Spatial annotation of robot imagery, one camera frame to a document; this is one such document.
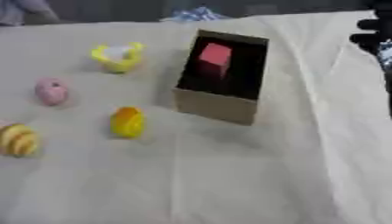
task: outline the toy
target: toy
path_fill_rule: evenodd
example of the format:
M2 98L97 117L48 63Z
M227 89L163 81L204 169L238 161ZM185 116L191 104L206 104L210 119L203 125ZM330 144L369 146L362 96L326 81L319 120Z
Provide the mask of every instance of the toy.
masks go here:
M124 74L142 60L143 48L144 46L138 42L126 46L99 45L91 52L91 57L101 62L110 72Z
M4 155L28 157L39 147L39 137L27 126L15 123L0 129L0 147Z
M223 79L228 70L232 49L210 43L199 56L199 67L203 74L217 75Z
M139 108L119 108L110 117L110 128L119 137L138 137L144 130L144 116Z
M68 98L68 89L60 80L44 78L35 87L36 96L47 106L59 105Z

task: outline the pink ball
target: pink ball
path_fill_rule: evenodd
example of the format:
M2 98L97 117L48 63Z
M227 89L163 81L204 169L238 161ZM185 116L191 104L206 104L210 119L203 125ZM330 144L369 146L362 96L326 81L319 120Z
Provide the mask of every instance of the pink ball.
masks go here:
M35 94L47 106L55 106L68 98L68 89L60 80L44 78L35 87Z

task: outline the yellow ball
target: yellow ball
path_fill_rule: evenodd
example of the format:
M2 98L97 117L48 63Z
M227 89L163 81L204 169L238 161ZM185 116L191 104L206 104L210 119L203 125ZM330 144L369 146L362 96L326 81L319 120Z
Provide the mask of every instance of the yellow ball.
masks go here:
M0 147L4 155L28 157L39 147L39 137L27 126L15 123L0 129Z
M144 131L144 116L134 107L119 108L110 117L110 128L119 137L139 137Z

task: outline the striped ball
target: striped ball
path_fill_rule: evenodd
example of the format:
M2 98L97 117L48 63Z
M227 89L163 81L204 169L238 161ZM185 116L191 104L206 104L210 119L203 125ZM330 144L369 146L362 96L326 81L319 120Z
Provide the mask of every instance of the striped ball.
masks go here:
M15 123L0 129L0 147L4 155L28 157L39 147L39 137L27 126Z

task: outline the blue cloth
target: blue cloth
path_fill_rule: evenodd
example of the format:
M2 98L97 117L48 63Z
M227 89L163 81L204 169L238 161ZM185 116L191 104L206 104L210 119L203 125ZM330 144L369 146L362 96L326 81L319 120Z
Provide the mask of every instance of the blue cloth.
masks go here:
M26 12L58 19L45 0L0 0L0 25L21 25Z
M173 13L173 17L161 19L161 21L192 22L192 21L211 21L228 18L214 13L207 7L199 7L193 10L180 10Z

